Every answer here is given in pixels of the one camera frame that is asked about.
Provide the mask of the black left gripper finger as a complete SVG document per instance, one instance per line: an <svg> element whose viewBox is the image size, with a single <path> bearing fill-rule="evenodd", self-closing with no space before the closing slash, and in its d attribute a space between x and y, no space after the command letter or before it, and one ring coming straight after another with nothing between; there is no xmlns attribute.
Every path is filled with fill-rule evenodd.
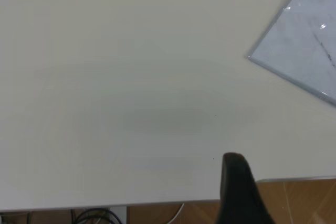
<svg viewBox="0 0 336 224"><path fill-rule="evenodd" d="M216 223L274 223L242 154L223 155Z"/></svg>

